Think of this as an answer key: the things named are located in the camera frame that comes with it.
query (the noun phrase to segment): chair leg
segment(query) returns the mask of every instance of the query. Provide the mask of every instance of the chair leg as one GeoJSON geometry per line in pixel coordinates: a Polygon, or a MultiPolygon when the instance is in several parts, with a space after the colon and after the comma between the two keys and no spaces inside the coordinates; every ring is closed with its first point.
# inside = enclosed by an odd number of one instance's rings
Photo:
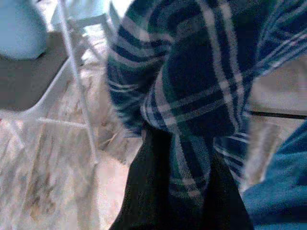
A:
{"type": "Polygon", "coordinates": [[[76,57],[75,57],[74,50],[72,48],[72,43],[71,43],[70,35],[69,35],[69,32],[68,32],[68,25],[67,25],[67,22],[66,22],[65,11],[64,11],[65,4],[64,4],[63,0],[58,0],[58,7],[59,7],[60,20],[61,20],[62,33],[63,33],[63,36],[64,36],[64,43],[65,43],[65,47],[67,49],[67,52],[68,52],[68,54],[71,58],[71,68],[72,68],[74,79],[76,81],[77,90],[78,90],[79,96],[80,96],[80,104],[81,104],[84,122],[87,126],[87,134],[88,134],[88,137],[89,137],[91,151],[92,151],[92,155],[91,155],[92,163],[95,165],[95,164],[98,163],[98,160],[97,160],[97,156],[96,156],[94,130],[93,130],[93,127],[92,127],[91,122],[90,122],[90,116],[89,116],[89,111],[87,109],[85,95],[84,95],[84,92],[83,92],[83,86],[82,86],[82,83],[81,83],[80,75],[78,73],[76,57]]]}
{"type": "Polygon", "coordinates": [[[17,126],[16,121],[8,121],[8,127],[10,131],[16,136],[20,148],[23,149],[25,147],[25,143],[22,138],[23,136],[22,132],[20,128],[17,126]]]}

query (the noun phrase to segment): chair seat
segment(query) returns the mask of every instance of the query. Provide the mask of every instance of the chair seat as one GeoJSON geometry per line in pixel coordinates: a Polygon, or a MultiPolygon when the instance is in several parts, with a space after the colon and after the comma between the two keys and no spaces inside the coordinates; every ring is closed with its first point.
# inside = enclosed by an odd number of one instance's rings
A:
{"type": "Polygon", "coordinates": [[[0,56],[0,108],[23,111],[43,96],[67,60],[61,33],[49,33],[47,50],[35,60],[11,60],[0,56]]]}

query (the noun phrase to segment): plaid shirt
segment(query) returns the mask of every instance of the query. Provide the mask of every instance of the plaid shirt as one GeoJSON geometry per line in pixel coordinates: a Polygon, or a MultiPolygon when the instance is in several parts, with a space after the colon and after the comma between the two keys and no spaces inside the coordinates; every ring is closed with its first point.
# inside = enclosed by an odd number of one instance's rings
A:
{"type": "Polygon", "coordinates": [[[213,151],[240,183],[252,82],[306,50],[307,0],[132,3],[110,49],[107,81],[132,134],[145,121],[173,134],[169,200],[178,223],[194,229],[202,213],[213,151]]]}

